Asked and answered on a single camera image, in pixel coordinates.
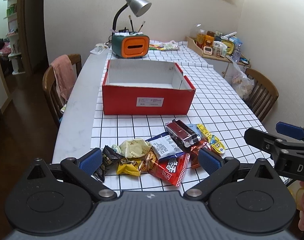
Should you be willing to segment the orange red snack packet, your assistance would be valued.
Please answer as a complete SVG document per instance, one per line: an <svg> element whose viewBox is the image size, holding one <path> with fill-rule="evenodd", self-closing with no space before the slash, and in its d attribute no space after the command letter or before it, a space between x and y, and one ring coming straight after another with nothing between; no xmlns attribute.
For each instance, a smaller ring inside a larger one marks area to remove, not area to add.
<svg viewBox="0 0 304 240"><path fill-rule="evenodd" d="M205 139L201 139L199 142L197 142L195 145L191 147L190 155L191 155L191 168L199 168L200 164L198 161L198 155L199 155L199 150L208 150L211 151L211 145L210 143Z"/></svg>

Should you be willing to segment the pale yellow snack bag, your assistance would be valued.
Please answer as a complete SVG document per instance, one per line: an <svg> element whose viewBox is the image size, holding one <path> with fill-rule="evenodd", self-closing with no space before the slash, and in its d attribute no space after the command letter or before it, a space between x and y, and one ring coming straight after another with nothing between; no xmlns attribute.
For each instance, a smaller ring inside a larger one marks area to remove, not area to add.
<svg viewBox="0 0 304 240"><path fill-rule="evenodd" d="M125 140L120 145L112 145L111 148L121 156L131 158L141 158L151 149L151 144L143 139Z"/></svg>

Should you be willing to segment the colourful packet behind box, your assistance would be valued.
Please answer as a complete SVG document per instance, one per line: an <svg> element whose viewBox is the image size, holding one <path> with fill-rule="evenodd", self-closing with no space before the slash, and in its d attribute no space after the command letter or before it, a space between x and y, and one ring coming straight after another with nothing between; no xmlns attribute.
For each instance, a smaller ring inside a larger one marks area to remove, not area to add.
<svg viewBox="0 0 304 240"><path fill-rule="evenodd" d="M169 42L151 40L149 43L149 50L176 51L179 49L179 44L173 40Z"/></svg>

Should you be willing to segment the white plastic bag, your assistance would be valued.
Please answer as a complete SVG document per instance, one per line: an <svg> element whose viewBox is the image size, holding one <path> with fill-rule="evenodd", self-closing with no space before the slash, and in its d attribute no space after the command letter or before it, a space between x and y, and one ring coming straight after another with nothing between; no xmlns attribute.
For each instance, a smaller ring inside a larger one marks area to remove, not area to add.
<svg viewBox="0 0 304 240"><path fill-rule="evenodd" d="M249 98L253 88L254 80L247 77L247 75L241 71L236 62L233 64L233 76L232 76L232 88L240 96L241 99L246 100Z"/></svg>

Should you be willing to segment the white kitchen timer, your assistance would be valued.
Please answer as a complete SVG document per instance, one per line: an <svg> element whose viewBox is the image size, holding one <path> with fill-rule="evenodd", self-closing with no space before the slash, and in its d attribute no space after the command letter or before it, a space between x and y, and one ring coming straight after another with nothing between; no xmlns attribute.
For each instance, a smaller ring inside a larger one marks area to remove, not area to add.
<svg viewBox="0 0 304 240"><path fill-rule="evenodd" d="M213 49L212 49L212 47L204 46L203 47L203 53L205 55L212 56L213 55Z"/></svg>

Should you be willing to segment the silver gooseneck desk lamp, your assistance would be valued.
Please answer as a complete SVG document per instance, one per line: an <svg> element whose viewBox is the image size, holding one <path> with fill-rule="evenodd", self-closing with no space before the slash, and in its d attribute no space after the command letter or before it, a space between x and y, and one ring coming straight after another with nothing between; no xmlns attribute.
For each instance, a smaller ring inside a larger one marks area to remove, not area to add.
<svg viewBox="0 0 304 240"><path fill-rule="evenodd" d="M126 3L115 14L112 22L112 30L116 30L117 20L120 14L129 7L136 17L144 15L151 7L152 3L147 0L125 0Z"/></svg>

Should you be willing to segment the red snack bag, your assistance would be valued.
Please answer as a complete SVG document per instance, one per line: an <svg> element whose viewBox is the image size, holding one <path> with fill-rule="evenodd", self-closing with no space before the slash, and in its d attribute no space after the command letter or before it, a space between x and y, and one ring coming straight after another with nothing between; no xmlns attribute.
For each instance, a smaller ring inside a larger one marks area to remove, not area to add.
<svg viewBox="0 0 304 240"><path fill-rule="evenodd" d="M189 159L190 154L186 153L177 158L151 161L151 168L149 168L148 173L175 187L180 187Z"/></svg>

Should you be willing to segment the dark brown chocolate packet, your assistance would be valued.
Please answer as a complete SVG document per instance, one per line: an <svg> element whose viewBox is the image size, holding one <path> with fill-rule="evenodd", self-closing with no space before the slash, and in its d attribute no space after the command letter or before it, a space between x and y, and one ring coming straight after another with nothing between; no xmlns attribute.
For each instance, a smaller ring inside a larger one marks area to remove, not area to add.
<svg viewBox="0 0 304 240"><path fill-rule="evenodd" d="M99 165L99 168L94 172L93 175L99 181L104 183L107 171L113 167L113 165L117 164L122 158L123 157L111 147L105 146L102 151L102 163Z"/></svg>

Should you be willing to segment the wooden chair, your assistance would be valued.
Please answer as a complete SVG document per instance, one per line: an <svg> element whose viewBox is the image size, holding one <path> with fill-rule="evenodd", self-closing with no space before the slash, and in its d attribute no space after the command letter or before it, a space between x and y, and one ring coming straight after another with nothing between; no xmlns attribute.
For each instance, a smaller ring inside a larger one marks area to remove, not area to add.
<svg viewBox="0 0 304 240"><path fill-rule="evenodd" d="M255 69L248 68L245 74L251 81L254 81L252 92L245 99L245 103L262 122L278 100L278 90L266 76Z"/></svg>
<svg viewBox="0 0 304 240"><path fill-rule="evenodd" d="M68 57L71 60L76 76L78 77L82 69L81 55L69 54ZM43 76L42 87L50 113L56 126L59 127L68 102L63 105L59 99L56 91L55 74L50 65Z"/></svg>

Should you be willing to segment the dark red bar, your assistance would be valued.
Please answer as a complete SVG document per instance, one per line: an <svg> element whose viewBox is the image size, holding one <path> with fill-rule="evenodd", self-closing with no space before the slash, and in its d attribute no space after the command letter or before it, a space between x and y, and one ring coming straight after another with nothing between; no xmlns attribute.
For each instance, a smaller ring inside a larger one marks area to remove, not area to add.
<svg viewBox="0 0 304 240"><path fill-rule="evenodd" d="M186 148L195 145L201 140L201 137L181 120L174 119L167 123L166 131L178 139Z"/></svg>

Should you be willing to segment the yellow minion snack packet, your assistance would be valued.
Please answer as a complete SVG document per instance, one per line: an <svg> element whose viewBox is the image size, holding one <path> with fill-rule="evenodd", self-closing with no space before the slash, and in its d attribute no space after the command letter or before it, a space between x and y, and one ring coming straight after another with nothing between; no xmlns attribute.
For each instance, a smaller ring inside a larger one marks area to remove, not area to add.
<svg viewBox="0 0 304 240"><path fill-rule="evenodd" d="M217 154L225 154L225 146L218 137L209 132L203 124L197 124L196 127L201 132L202 136L209 143L211 150Z"/></svg>

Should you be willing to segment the water bottle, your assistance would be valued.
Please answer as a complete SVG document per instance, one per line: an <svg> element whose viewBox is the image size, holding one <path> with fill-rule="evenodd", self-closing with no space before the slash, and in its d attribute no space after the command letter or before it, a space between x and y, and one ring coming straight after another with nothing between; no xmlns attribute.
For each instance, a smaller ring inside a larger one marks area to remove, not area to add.
<svg viewBox="0 0 304 240"><path fill-rule="evenodd" d="M241 46L242 46L241 41L234 41L234 51L233 51L232 59L236 63L239 62L241 58Z"/></svg>

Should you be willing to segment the light blue snack packet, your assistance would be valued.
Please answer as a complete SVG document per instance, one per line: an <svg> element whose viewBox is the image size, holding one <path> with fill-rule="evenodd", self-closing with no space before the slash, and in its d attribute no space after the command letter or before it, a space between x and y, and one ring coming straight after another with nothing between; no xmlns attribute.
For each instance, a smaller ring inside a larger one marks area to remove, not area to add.
<svg viewBox="0 0 304 240"><path fill-rule="evenodd" d="M196 133L198 139L200 140L202 138L201 131L198 129L196 124L187 124L187 126L194 132Z"/></svg>

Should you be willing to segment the right wooden chair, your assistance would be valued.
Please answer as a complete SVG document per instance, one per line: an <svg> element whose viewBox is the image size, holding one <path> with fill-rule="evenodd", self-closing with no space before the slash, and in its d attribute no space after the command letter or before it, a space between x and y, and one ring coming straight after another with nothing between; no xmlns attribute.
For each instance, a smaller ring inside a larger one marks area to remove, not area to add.
<svg viewBox="0 0 304 240"><path fill-rule="evenodd" d="M278 100L278 90L266 76L255 69L248 68L245 74L251 81L254 81L252 92L245 99L245 103L262 122Z"/></svg>

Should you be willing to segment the red cardboard shoe box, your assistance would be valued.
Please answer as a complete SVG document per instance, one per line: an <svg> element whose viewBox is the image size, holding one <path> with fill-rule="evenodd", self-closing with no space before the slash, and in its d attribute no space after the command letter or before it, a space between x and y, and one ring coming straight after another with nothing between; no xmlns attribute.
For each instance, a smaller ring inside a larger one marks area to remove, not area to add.
<svg viewBox="0 0 304 240"><path fill-rule="evenodd" d="M174 62L108 60L102 83L105 115L185 115L196 89Z"/></svg>

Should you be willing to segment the left wooden chair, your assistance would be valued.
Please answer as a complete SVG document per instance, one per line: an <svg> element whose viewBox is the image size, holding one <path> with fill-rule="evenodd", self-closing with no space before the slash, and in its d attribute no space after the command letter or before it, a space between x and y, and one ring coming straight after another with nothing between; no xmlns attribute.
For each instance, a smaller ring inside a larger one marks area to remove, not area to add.
<svg viewBox="0 0 304 240"><path fill-rule="evenodd" d="M82 69L81 55L69 54L68 57L71 60L76 76L78 77ZM68 102L63 105L59 99L56 91L55 74L50 65L43 76L42 87L50 113L56 126L59 127Z"/></svg>

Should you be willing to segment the checkered white tablecloth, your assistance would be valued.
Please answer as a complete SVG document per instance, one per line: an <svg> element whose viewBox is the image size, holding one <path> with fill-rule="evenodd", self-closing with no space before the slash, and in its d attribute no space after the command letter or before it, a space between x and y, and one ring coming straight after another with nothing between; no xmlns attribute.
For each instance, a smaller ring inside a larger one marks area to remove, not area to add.
<svg viewBox="0 0 304 240"><path fill-rule="evenodd" d="M176 62L191 80L196 93L186 115L105 115L102 94L98 94L93 119L91 148L119 145L125 140L149 139L165 130L173 119L185 124L203 124L226 148L225 156L241 163L258 158L271 161L269 154L245 143L243 135L250 128L266 129L212 66L180 42L178 51L151 50L144 60Z"/></svg>

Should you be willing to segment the pink towel on chair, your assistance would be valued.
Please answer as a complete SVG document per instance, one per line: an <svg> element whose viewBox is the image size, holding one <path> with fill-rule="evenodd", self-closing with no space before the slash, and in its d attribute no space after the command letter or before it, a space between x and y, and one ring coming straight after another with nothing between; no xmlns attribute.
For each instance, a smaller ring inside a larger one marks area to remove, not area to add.
<svg viewBox="0 0 304 240"><path fill-rule="evenodd" d="M67 103L77 80L76 73L68 55L57 57L50 66L55 74L57 94L64 105Z"/></svg>

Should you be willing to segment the blue white snack packet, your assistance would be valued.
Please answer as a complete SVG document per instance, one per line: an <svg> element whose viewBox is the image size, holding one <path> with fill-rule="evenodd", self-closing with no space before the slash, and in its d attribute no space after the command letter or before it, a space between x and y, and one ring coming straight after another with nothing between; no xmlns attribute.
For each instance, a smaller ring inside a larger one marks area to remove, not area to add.
<svg viewBox="0 0 304 240"><path fill-rule="evenodd" d="M151 145L158 160L178 158L185 154L168 132L164 132L147 139L146 142Z"/></svg>

